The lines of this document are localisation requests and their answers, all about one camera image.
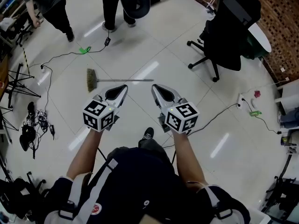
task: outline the green tag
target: green tag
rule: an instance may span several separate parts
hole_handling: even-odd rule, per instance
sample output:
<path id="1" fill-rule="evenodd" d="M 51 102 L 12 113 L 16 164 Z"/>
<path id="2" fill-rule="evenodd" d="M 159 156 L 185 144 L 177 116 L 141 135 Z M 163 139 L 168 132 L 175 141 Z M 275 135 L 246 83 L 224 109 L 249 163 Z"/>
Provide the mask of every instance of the green tag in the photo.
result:
<path id="1" fill-rule="evenodd" d="M 250 115 L 251 117 L 258 116 L 258 115 L 260 115 L 260 114 L 262 114 L 262 112 L 260 112 L 259 110 L 257 110 L 257 111 L 253 111 L 253 112 L 249 112 L 249 115 Z"/>
<path id="2" fill-rule="evenodd" d="M 85 53 L 89 52 L 90 49 L 91 49 L 91 47 L 87 47 L 86 49 L 83 49 L 83 48 L 80 47 L 79 51 L 80 51 L 82 54 L 85 54 Z"/>

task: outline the brick wall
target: brick wall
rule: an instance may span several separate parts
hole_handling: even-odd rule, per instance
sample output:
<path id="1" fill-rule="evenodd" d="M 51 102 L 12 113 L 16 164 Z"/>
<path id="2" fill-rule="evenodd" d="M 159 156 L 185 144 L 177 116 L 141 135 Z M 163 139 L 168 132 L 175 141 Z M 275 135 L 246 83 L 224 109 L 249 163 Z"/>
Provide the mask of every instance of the brick wall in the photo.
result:
<path id="1" fill-rule="evenodd" d="M 199 0 L 205 4 L 210 0 Z M 264 57 L 275 81 L 299 79 L 299 0 L 260 0 L 259 27 L 266 34 L 272 52 Z"/>

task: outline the red logo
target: red logo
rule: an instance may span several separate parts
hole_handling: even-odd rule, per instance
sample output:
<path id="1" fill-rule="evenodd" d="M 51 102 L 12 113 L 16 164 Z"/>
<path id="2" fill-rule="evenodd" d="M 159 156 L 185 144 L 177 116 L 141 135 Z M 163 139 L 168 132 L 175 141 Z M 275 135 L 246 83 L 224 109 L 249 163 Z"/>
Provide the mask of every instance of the red logo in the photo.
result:
<path id="1" fill-rule="evenodd" d="M 98 203 L 96 203 L 94 206 L 93 206 L 93 210 L 91 212 L 91 215 L 97 215 L 101 212 L 102 210 L 102 206 Z"/>

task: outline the broom handle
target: broom handle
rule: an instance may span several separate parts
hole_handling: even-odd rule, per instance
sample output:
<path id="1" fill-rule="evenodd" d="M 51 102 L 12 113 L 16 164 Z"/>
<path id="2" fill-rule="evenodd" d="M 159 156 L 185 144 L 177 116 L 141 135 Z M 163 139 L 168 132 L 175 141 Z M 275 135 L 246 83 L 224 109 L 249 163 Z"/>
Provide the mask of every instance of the broom handle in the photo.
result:
<path id="1" fill-rule="evenodd" d="M 97 82 L 101 81 L 154 81 L 153 79 L 140 79 L 140 80 L 134 80 L 134 79 L 97 79 Z"/>

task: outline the tile floor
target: tile floor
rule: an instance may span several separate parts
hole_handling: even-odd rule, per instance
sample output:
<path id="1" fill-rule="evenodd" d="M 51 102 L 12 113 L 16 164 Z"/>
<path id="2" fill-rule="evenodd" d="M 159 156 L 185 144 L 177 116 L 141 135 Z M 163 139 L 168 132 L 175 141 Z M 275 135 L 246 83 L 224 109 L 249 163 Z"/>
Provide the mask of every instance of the tile floor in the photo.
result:
<path id="1" fill-rule="evenodd" d="M 63 53 L 78 52 L 80 47 L 91 46 L 93 51 L 103 48 L 107 34 L 100 28 L 102 1 L 67 0 L 66 10 L 75 41 L 68 43 L 61 32 L 44 21 L 24 45 L 30 65 Z M 196 40 L 209 18 L 204 7 L 194 0 L 161 0 L 146 17 L 137 21 L 135 28 L 128 28 L 119 5 L 118 30 L 110 34 L 111 43 L 104 51 L 80 56 L 72 54 L 47 64 L 53 69 L 47 111 L 49 121 L 55 126 L 55 139 L 46 133 L 33 160 L 31 150 L 24 152 L 19 144 L 21 131 L 11 131 L 13 144 L 4 155 L 13 178 L 26 178 L 26 173 L 31 171 L 36 179 L 46 179 L 50 187 L 60 175 L 65 175 L 88 133 L 83 126 L 82 105 L 102 87 L 111 84 L 101 83 L 98 90 L 88 93 L 87 68 L 96 69 L 99 78 L 146 77 L 176 89 L 198 107 L 197 128 L 236 103 L 238 93 L 246 92 L 244 96 L 250 101 L 254 88 L 264 86 L 258 88 L 262 95 L 256 100 L 257 109 L 263 113 L 268 126 L 278 130 L 276 90 L 271 85 L 265 86 L 273 80 L 258 59 L 242 57 L 239 72 L 220 68 L 217 83 L 211 81 L 214 71 L 209 61 L 193 70 L 187 68 L 203 54 L 186 46 L 186 42 Z M 20 51 L 17 48 L 12 57 L 13 67 L 23 62 Z M 42 97 L 14 97 L 14 112 L 5 116 L 17 127 L 21 127 L 27 116 L 29 101 L 33 100 L 37 109 L 44 109 L 47 102 L 50 70 L 41 73 L 37 65 L 30 71 L 36 78 L 26 84 Z M 103 135 L 100 146 L 103 153 L 107 155 L 115 147 L 137 146 L 149 126 L 154 128 L 155 139 L 161 145 L 172 145 L 173 138 L 158 124 L 159 109 L 150 93 L 151 84 L 128 83 L 128 86 L 120 120 Z M 269 132 L 262 121 L 248 113 L 246 104 L 241 110 L 231 107 L 207 128 L 190 136 L 190 141 L 209 183 L 219 184 L 245 204 L 258 207 L 273 177 L 281 172 L 286 155 L 280 146 L 280 135 Z M 174 148 L 167 148 L 166 152 L 172 158 Z M 95 169 L 102 164 L 103 158 L 98 154 Z"/>

